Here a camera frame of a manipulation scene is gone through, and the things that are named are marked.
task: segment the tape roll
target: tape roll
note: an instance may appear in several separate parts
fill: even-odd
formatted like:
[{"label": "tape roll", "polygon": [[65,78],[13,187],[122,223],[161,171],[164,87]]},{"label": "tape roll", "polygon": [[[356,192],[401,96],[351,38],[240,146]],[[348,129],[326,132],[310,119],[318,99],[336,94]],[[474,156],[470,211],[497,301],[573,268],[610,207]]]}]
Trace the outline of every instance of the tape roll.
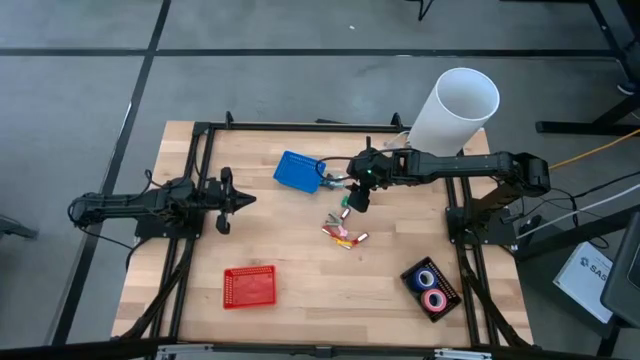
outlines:
[{"label": "tape roll", "polygon": [[431,289],[422,293],[422,306],[431,312],[440,312],[447,307],[447,296],[440,289]]},{"label": "tape roll", "polygon": [[409,285],[413,290],[421,292],[435,288],[438,278],[430,269],[420,268],[411,275]]}]

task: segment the wooden tabletop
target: wooden tabletop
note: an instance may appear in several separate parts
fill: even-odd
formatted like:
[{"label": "wooden tabletop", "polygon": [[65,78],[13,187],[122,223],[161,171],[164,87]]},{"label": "wooden tabletop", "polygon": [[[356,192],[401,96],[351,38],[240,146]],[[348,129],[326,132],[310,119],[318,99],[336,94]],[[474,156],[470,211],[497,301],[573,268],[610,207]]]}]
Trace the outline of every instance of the wooden tabletop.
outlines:
[{"label": "wooden tabletop", "polygon": [[[193,122],[168,122],[154,179],[164,182],[184,170]],[[444,181],[418,187],[392,187],[371,194],[369,210],[352,211],[345,227],[368,232],[366,242],[346,250],[320,231],[327,213],[340,210],[346,190],[321,188],[315,194],[283,186],[273,179],[285,150],[315,158],[354,156],[365,146],[360,133],[216,131],[210,176],[230,166],[234,185],[257,201],[230,218],[231,234],[215,230],[217,213],[207,214],[197,240],[180,324],[179,339],[204,342],[282,344],[468,346],[464,305],[437,323],[422,313],[399,275],[429,256],[461,294],[455,250],[444,220],[448,205]],[[383,148],[391,134],[371,134]],[[202,158],[204,141],[200,141]],[[478,132],[467,154],[488,153]],[[344,174],[345,161],[327,169]],[[488,178],[471,179],[474,196],[495,187]],[[158,291],[167,239],[152,239],[131,260],[113,334],[133,325]],[[495,246],[484,246],[491,295],[518,331],[531,341],[529,321],[513,259]],[[244,310],[222,308],[226,268],[276,267],[277,304]],[[167,333],[173,299],[167,303],[162,334]],[[476,300],[481,339],[485,322]]]}]

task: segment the pink tape roll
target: pink tape roll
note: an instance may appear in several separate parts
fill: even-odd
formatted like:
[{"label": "pink tape roll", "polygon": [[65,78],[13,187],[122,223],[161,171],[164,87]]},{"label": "pink tape roll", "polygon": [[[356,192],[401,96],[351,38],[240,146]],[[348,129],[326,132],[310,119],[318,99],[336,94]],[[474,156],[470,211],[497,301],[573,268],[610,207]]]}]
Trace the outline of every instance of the pink tape roll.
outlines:
[{"label": "pink tape roll", "polygon": [[422,293],[422,306],[431,312],[440,312],[447,307],[447,296],[440,289],[431,289]]}]

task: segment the white paper tube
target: white paper tube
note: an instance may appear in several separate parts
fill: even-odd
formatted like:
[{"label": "white paper tube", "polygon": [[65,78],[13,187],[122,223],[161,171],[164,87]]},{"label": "white paper tube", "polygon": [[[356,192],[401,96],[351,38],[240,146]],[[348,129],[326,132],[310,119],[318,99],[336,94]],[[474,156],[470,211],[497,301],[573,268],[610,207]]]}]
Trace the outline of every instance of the white paper tube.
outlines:
[{"label": "white paper tube", "polygon": [[409,132],[409,145],[454,156],[498,110],[500,93],[485,74],[455,68],[440,75]]}]

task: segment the red basket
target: red basket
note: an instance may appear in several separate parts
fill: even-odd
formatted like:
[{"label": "red basket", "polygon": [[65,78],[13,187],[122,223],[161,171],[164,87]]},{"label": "red basket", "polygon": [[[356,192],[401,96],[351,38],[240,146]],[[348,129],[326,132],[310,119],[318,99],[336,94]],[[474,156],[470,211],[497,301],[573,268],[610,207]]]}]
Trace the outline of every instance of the red basket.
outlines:
[{"label": "red basket", "polygon": [[224,271],[222,306],[238,309],[276,303],[276,267],[255,266]]}]

